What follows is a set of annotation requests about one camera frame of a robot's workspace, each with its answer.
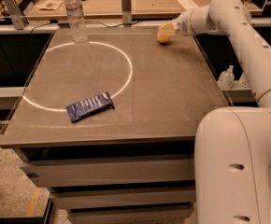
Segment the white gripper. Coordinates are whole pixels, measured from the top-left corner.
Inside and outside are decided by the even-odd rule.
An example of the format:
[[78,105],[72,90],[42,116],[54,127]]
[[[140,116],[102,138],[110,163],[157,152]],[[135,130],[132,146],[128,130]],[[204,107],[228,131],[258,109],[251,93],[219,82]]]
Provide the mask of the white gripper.
[[175,36],[179,31],[184,36],[194,35],[194,31],[191,26],[192,11],[184,11],[177,18],[176,23],[169,22],[165,25],[161,25],[158,28],[158,33],[162,36]]

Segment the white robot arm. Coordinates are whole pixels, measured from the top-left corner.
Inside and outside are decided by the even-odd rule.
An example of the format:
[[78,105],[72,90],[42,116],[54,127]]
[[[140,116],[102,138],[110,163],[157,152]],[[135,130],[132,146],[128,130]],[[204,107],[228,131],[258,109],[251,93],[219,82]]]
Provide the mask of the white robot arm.
[[198,224],[271,224],[271,46],[241,0],[211,0],[162,25],[159,35],[227,35],[257,102],[200,122],[194,144]]

